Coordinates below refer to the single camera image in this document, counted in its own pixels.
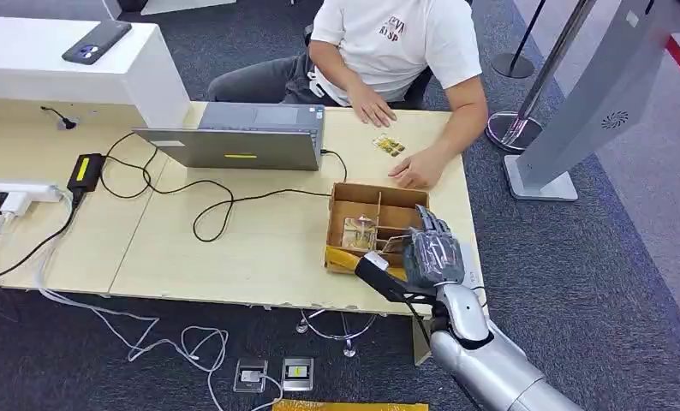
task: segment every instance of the man's arm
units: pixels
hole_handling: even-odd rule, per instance
[[[363,83],[361,77],[348,68],[333,44],[312,40],[309,47],[310,59],[322,74],[335,86],[342,88],[353,106],[355,114],[364,122],[368,121],[376,127],[389,127],[396,115],[388,104],[370,86]]]
[[[453,114],[433,144],[405,158],[388,174],[397,179],[400,187],[434,186],[446,165],[471,146],[486,126],[486,95],[479,76],[462,81],[445,91]]]

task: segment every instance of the robotic hand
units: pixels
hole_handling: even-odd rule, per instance
[[[483,312],[476,293],[462,285],[458,242],[443,220],[418,205],[424,229],[411,229],[404,249],[410,283],[391,276],[377,253],[366,254],[355,274],[388,301],[432,305],[428,338],[436,361],[494,411],[579,411]]]

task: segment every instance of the white stand base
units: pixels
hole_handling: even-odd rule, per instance
[[[564,172],[542,188],[526,188],[516,166],[519,156],[504,156],[504,169],[509,179],[511,195],[518,200],[576,201],[578,199],[575,185],[570,173]]]
[[[140,14],[157,15],[158,13],[198,9],[199,7],[218,6],[219,4],[229,3],[236,3],[236,0],[148,0]]]

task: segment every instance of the white t-shirt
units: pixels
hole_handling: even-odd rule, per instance
[[[430,66],[446,89],[481,73],[471,7],[465,0],[325,0],[313,40],[338,46],[349,69],[385,101],[402,101]],[[315,69],[340,105],[348,94]]]

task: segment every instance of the man's left hand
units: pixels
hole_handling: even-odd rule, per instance
[[[431,188],[456,156],[451,154],[440,147],[430,146],[406,157],[388,173],[388,177],[394,177],[401,188]]]

